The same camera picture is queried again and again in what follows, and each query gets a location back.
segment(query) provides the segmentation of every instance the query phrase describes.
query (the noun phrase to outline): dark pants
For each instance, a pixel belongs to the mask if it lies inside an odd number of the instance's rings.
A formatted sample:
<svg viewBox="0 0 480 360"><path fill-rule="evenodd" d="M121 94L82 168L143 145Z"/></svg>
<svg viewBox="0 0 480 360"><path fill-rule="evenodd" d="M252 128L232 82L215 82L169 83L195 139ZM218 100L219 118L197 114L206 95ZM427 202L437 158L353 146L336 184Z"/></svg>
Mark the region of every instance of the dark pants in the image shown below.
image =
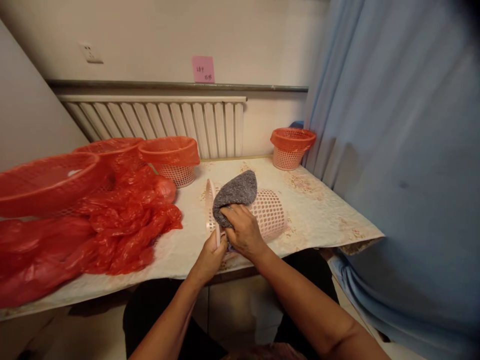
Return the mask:
<svg viewBox="0 0 480 360"><path fill-rule="evenodd" d="M317 250L306 249L289 255L283 260L338 304L332 273ZM133 293L123 313L127 357L130 357L167 308L181 283L181 280L173 279L149 280L142 283ZM290 344L307 359L319 359L315 350L286 313L278 326L274 341ZM194 358L216 360L226 354L225 349L208 336L194 319L190 320L178 356L179 360Z"/></svg>

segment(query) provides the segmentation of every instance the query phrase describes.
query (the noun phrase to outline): tablecloth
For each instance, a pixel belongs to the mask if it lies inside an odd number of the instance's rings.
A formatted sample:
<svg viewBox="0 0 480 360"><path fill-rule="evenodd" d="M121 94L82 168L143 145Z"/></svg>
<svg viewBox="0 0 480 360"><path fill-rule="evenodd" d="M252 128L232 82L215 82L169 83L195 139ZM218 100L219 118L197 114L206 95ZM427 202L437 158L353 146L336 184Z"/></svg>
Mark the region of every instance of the tablecloth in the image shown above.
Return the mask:
<svg viewBox="0 0 480 360"><path fill-rule="evenodd" d="M268 243L280 257L307 248L337 247L384 236L375 225L302 166L293 171L282 171L273 166L271 157L203 162L195 168L195 181L177 192L175 204L183 214L183 229L159 237L155 245L155 260L151 265L126 275L84 274L39 300L17 308L0 309L0 319L79 303L150 279L184 279L207 238L207 179L225 184L246 170L255 172L259 188L271 189L278 194L287 212L285 232ZM251 265L237 255L224 261L220 272Z"/></svg>

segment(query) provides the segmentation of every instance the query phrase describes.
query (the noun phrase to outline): hand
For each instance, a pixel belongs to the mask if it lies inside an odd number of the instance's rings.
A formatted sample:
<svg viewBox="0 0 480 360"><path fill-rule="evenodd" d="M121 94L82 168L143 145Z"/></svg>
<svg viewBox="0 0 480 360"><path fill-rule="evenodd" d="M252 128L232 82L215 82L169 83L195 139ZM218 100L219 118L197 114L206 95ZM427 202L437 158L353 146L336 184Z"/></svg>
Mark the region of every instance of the hand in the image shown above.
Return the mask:
<svg viewBox="0 0 480 360"><path fill-rule="evenodd" d="M203 288L220 269L226 251L226 236L221 237L220 245L217 247L217 232L212 232L203 244L200 255L188 273L187 279L193 280Z"/></svg>
<svg viewBox="0 0 480 360"><path fill-rule="evenodd" d="M257 219L244 205L232 204L230 208L220 209L233 225L233 228L225 229L228 240L240 254L255 264L269 249L260 235Z"/></svg>

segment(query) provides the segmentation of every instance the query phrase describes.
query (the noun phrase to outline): person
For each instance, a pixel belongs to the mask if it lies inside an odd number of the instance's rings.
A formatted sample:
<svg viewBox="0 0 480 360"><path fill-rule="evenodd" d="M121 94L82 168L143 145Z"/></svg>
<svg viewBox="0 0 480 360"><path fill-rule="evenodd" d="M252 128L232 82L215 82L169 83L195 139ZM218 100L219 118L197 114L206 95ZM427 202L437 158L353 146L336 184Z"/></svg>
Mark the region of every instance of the person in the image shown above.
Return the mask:
<svg viewBox="0 0 480 360"><path fill-rule="evenodd" d="M227 250L215 231L205 242L185 280L142 283L123 314L130 360L164 359L388 359L377 341L338 304L332 273L318 250L279 258L260 235L244 205L223 207L233 225L225 229L233 247L270 283L286 313L274 343L246 354L227 354L191 319L200 290L217 273Z"/></svg>

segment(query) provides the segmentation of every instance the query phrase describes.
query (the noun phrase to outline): floor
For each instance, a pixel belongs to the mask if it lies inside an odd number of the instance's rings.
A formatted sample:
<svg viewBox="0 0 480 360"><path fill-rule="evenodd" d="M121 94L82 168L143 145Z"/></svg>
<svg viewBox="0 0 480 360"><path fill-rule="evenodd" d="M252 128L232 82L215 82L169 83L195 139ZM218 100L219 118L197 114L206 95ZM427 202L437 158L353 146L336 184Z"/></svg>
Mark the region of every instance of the floor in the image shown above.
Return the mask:
<svg viewBox="0 0 480 360"><path fill-rule="evenodd" d="M376 338L392 360L422 358L395 343L381 342L367 325L333 278L340 305ZM68 308L35 314L0 323L0 358L14 360L20 349L31 349L33 359L125 359L122 315L125 305L91 316L67 315ZM205 287L193 317L212 338L227 350L244 349L252 344L268 344L275 337L282 311L270 285L260 275ZM15 338L13 328L30 328L37 335L31 340Z"/></svg>

